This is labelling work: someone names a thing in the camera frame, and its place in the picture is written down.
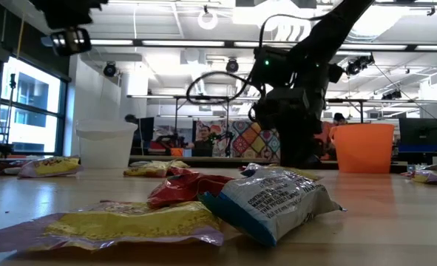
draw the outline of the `desk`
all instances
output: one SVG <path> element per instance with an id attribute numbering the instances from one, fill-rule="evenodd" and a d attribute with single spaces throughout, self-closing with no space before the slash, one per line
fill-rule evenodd
<path id="1" fill-rule="evenodd" d="M 198 169 L 239 177 L 234 169 Z M 348 209 L 318 216 L 264 248 L 228 225 L 224 246 L 122 245 L 89 253 L 75 248 L 13 257 L 3 265 L 437 265 L 437 186 L 399 175 L 314 171 Z M 158 179 L 121 171 L 78 177 L 0 177 L 0 228 L 99 200 L 144 201 Z"/>

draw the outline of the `blue chip bag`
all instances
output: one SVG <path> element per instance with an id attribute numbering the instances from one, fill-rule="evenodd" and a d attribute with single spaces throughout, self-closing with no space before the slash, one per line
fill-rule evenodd
<path id="1" fill-rule="evenodd" d="M 226 183 L 218 197 L 199 200 L 216 216 L 266 246 L 316 215 L 343 210 L 327 189 L 282 168 L 257 169 L 253 176 Z"/>

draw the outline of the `white pillar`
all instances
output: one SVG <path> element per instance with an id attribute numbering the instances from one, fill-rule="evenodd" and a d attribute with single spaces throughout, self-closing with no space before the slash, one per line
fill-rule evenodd
<path id="1" fill-rule="evenodd" d="M 147 99 L 127 97 L 127 95 L 147 95 L 148 77 L 137 75 L 138 73 L 125 73 L 121 76 L 120 117 L 130 114 L 137 118 L 146 117 Z"/>

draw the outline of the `red chip bag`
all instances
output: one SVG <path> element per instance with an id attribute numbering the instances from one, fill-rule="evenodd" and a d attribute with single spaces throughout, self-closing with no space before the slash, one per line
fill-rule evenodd
<path id="1" fill-rule="evenodd" d="M 168 177 L 148 197 L 149 206 L 160 208 L 179 202 L 197 200 L 198 194 L 209 192 L 215 196 L 233 178 L 200 173 Z"/>
<path id="2" fill-rule="evenodd" d="M 168 177 L 173 176 L 173 175 L 178 175 L 178 174 L 191 174 L 191 173 L 194 173 L 194 172 L 192 170 L 174 167 L 174 166 L 169 167 L 169 169 L 167 170 Z"/>

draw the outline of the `computer monitor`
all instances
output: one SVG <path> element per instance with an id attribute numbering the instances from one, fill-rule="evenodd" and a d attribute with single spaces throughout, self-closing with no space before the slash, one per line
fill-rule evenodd
<path id="1" fill-rule="evenodd" d="M 399 118 L 402 145 L 437 145 L 437 119 Z"/>
<path id="2" fill-rule="evenodd" d="M 141 139 L 151 141 L 154 135 L 154 118 L 146 117 L 139 120 Z"/>

